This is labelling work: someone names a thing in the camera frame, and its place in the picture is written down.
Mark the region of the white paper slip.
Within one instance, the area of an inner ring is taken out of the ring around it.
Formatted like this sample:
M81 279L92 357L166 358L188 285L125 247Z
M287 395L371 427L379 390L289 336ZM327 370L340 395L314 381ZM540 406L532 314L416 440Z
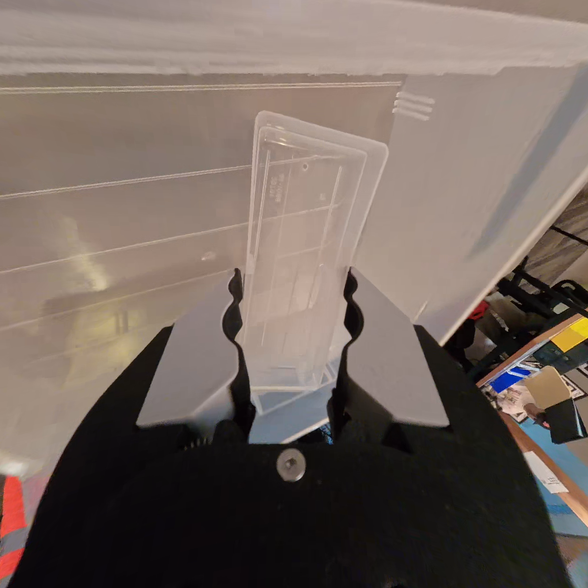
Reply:
M567 487L561 480L543 463L540 457L532 451L524 452L523 457L533 473L533 475L540 481L540 483L547 489L547 491L554 494L569 493Z

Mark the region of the translucent plastic storage box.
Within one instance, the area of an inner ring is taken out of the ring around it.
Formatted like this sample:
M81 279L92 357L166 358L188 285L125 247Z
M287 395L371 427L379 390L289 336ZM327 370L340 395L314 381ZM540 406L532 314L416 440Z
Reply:
M1 1L1 472L246 255L254 120L386 143L356 254L445 342L587 181L587 1Z

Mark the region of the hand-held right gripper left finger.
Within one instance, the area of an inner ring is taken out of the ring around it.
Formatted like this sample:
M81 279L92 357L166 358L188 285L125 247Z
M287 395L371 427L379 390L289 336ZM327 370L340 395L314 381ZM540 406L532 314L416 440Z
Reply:
M251 430L251 387L237 340L242 299L236 268L174 323L139 412L139 428L182 424L214 432L232 420L243 432Z

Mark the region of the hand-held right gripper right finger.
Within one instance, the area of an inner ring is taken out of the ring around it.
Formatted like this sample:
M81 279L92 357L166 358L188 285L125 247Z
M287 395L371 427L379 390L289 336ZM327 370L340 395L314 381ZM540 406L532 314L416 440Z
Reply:
M334 442L405 442L403 425L450 425L415 325L356 268L343 289L344 345L327 402Z

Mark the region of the clear plastic drawer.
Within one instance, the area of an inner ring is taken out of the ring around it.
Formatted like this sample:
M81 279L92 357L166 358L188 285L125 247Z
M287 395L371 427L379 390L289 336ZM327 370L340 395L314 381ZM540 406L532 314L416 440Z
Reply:
M388 155L371 139L256 116L240 332L253 393L321 385Z

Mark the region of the red striped cloth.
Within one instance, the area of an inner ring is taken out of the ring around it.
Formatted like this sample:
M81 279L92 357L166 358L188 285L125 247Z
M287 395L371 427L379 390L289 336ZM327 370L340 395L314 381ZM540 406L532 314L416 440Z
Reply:
M24 552L27 524L21 481L1 475L1 587L8 587Z

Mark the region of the sign stand with tan card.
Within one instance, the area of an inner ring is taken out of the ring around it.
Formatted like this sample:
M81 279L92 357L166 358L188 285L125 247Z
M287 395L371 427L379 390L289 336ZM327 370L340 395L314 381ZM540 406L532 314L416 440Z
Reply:
M542 410L572 399L565 381L552 366L545 366L533 376L526 378L524 386L533 397L534 404Z

